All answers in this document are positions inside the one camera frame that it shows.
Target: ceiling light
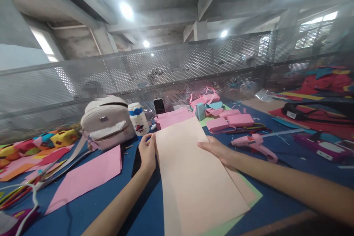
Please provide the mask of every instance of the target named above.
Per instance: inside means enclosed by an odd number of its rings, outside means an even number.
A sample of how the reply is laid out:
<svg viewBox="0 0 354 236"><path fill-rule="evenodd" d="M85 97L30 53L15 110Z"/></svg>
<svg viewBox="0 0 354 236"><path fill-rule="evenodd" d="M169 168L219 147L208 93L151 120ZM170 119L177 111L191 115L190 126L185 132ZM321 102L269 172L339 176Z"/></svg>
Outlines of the ceiling light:
<svg viewBox="0 0 354 236"><path fill-rule="evenodd" d="M148 41L144 41L143 45L144 45L145 48L148 48L150 46L150 43Z"/></svg>
<svg viewBox="0 0 354 236"><path fill-rule="evenodd" d="M228 31L223 31L223 32L221 33L221 37L224 38L224 37L227 36L227 34L228 34Z"/></svg>
<svg viewBox="0 0 354 236"><path fill-rule="evenodd" d="M128 5L127 3L123 2L120 4L120 9L121 9L121 12L123 14L123 16L127 19L127 20L130 20L132 21L133 20L133 10L132 8L130 7L130 5Z"/></svg>

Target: blue tablecloth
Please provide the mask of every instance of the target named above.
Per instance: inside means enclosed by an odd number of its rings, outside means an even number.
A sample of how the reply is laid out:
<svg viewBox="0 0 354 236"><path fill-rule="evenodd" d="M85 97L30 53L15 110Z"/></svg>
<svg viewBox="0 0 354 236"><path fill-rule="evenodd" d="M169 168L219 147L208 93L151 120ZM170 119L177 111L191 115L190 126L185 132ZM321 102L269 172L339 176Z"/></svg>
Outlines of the blue tablecloth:
<svg viewBox="0 0 354 236"><path fill-rule="evenodd" d="M245 108L247 109L247 113L250 113L253 118L259 119L256 120L256 122L265 124L274 132L287 130L283 125L273 121L271 116L249 107ZM209 134L206 127L204 127L204 131L206 134ZM215 137L227 145L233 138L240 136L243 135L222 134L216 135ZM354 170L339 169L338 164L331 163L310 150L296 144L291 135L283 135L282 137L289 145L283 142L281 138L274 136L265 138L264 146L272 150L280 159L284 160L295 169L335 181L352 189L354 188ZM127 151L129 154L123 157L123 170L120 175L66 204L53 213L47 216L41 216L24 235L76 236L83 233L90 223L105 209L131 179L134 156L139 143L137 139L132 142L134 146ZM99 156L100 153L101 152L97 150L84 159L79 165ZM70 154L71 152L66 154L64 159L68 158ZM253 156L263 158L258 154L254 154ZM24 174L11 182L0 183L0 187L20 183L23 177ZM245 175L245 177L263 194L263 198L227 235L246 233L308 209L298 201L254 178L247 175ZM62 179L42 191L39 191L38 201L42 213L46 211L61 181ZM26 198L21 204L6 211L6 213L12 214L31 207L31 199ZM159 236L164 235L163 228L162 184L159 170L157 169L119 235L148 234Z"/></svg>

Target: orange paper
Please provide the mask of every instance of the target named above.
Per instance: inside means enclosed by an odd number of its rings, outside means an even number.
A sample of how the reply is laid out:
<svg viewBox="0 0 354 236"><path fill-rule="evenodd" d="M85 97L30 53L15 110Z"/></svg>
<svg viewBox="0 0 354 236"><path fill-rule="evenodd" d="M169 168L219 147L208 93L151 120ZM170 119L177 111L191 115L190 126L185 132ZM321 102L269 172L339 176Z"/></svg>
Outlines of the orange paper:
<svg viewBox="0 0 354 236"><path fill-rule="evenodd" d="M220 160L197 146L207 141L196 117L156 133L165 235L200 235L250 209Z"/></svg>
<svg viewBox="0 0 354 236"><path fill-rule="evenodd" d="M51 148L51 149L42 150L41 152L36 154L36 157L38 157L38 156L47 156L50 153L52 153L53 151L56 151L57 149L58 149L57 147L54 147L54 148Z"/></svg>
<svg viewBox="0 0 354 236"><path fill-rule="evenodd" d="M0 181L10 181L12 178L16 177L17 175L19 175L21 173L24 173L25 171L32 168L33 166L36 166L36 164L33 164L33 163L23 164L21 167L10 172L8 175L5 175L3 178L0 179Z"/></svg>

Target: white cable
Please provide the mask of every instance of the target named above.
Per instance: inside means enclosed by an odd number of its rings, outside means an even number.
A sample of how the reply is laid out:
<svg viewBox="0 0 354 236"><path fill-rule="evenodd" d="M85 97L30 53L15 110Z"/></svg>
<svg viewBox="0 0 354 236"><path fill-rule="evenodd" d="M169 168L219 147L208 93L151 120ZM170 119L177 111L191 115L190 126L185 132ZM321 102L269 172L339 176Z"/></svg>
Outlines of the white cable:
<svg viewBox="0 0 354 236"><path fill-rule="evenodd" d="M22 231L22 228L23 228L23 226L25 225L25 222L27 221L28 217L29 217L30 215L32 215L32 213L33 213L33 212L36 210L36 208L38 207L37 189L36 189L36 187L35 187L33 184L14 184L14 185L6 186L6 187L4 187L4 188L0 188L0 191L1 191L1 190L10 188L10 187L17 187L17 186L24 186L24 185L32 187L32 201L33 201L34 207L33 207L32 210L28 213L28 215L22 220L20 226L19 226L18 229L17 229L17 232L16 232L16 235L15 235L15 236L20 236L21 231Z"/></svg>

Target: person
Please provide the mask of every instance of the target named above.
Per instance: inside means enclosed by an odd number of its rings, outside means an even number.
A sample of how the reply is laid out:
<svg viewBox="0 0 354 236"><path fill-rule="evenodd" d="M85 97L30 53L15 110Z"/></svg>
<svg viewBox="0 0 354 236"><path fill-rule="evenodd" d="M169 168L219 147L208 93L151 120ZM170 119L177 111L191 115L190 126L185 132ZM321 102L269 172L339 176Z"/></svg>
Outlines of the person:
<svg viewBox="0 0 354 236"><path fill-rule="evenodd" d="M353 190L302 171L236 152L212 136L207 138L209 143L199 142L197 145L212 153L224 165L234 167L310 208L354 227ZM143 136L139 144L142 161L140 169L85 230L83 236L117 235L156 168L155 143L154 134Z"/></svg>

